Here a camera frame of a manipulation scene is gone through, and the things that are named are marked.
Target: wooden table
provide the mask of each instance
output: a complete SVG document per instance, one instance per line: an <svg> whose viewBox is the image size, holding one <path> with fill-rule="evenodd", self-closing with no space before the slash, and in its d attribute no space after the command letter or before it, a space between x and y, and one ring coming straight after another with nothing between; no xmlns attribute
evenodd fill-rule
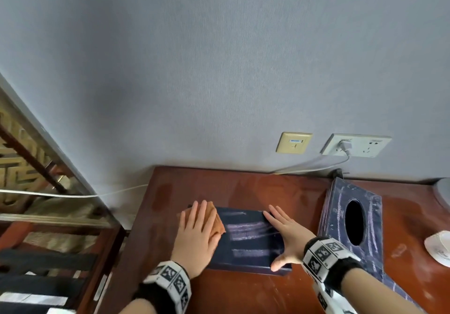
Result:
<svg viewBox="0 0 450 314"><path fill-rule="evenodd" d="M450 213L431 186L354 181L382 196L385 271L428 314L450 308L450 268L426 252L424 239L450 230ZM158 167L150 180L117 270L99 314L115 314L128 304L138 283L170 257L176 213L193 201L217 206L267 209L281 206L317 232L331 180L208 169ZM301 266L284 277L206 270L192 281L188 313L323 313Z"/></svg>

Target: beige wall plate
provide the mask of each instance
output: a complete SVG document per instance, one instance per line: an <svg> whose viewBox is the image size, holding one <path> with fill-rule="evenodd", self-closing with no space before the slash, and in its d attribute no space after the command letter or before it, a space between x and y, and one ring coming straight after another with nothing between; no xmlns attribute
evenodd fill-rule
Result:
<svg viewBox="0 0 450 314"><path fill-rule="evenodd" d="M283 132L278 142L277 153L303 154L311 137L311 133Z"/></svg>

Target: hand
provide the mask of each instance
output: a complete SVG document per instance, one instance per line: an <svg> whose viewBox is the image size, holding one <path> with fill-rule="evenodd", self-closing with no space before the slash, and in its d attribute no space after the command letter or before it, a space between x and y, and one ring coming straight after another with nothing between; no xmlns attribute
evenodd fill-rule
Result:
<svg viewBox="0 0 450 314"><path fill-rule="evenodd" d="M199 214L197 220L195 220L198 205L197 201L193 203L187 223L186 213L184 211L181 213L180 225L170 258L186 269L190 279L199 276L206 268L221 238L221 235L216 233L209 239L217 210L211 211L202 230L205 221L206 200L200 205Z"/></svg>
<svg viewBox="0 0 450 314"><path fill-rule="evenodd" d="M289 218L281 207L277 206L275 208L269 205L269 209L273 216L267 211L263 212L264 216L281 233L284 241L284 253L275 258L270 266L270 270L278 271L287 263L300 264L303 260L305 245L315 235L306 227Z"/></svg>

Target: power cord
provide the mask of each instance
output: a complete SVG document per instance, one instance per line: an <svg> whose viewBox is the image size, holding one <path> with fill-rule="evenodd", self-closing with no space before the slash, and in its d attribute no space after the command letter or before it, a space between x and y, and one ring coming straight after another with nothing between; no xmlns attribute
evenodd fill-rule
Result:
<svg viewBox="0 0 450 314"><path fill-rule="evenodd" d="M118 191L109 192L109 193L105 193L105 194L91 194L91 195L88 195L88 196L77 196L77 195L74 195L74 194L58 194L58 193L41 193L41 192L30 192L30 191L15 191L15 190L5 190L5 189L0 189L0 192L3 192L3 193L17 193L17 194L28 194L30 196L56 197L56 198L95 198L95 197L110 196L112 194L125 192L125 191L129 191L129 190L133 190L135 188L144 187L144 186L147 186L147 184L139 185L139 186L133 186L133 187L128 187L128 188L124 188L123 190L118 190Z"/></svg>
<svg viewBox="0 0 450 314"><path fill-rule="evenodd" d="M350 141L342 140L339 143L339 148L341 150L343 150L345 152L345 154L347 155L347 158L344 161L341 161L341 162L338 162L336 164L332 164L332 165L326 166L326 167L311 168L311 169L297 169L296 170L296 169L284 168L284 169L279 169L279 170L273 172L272 174L281 175L281 174L287 174L287 173L315 172L315 171L320 171L320 170L323 170L323 169L329 169L329 168L335 167L335 166L337 166L339 164L343 164L343 163L349 161L350 157L352 156L352 152L351 152L352 143Z"/></svg>

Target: white power outlet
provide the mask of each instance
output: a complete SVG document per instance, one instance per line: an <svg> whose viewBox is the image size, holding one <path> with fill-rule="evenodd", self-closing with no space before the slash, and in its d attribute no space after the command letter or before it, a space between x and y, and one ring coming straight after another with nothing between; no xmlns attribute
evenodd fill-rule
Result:
<svg viewBox="0 0 450 314"><path fill-rule="evenodd" d="M322 149L323 155L345 156L339 148L342 141L352 143L352 157L374 158L392 140L389 136L359 135L359 134L333 134Z"/></svg>

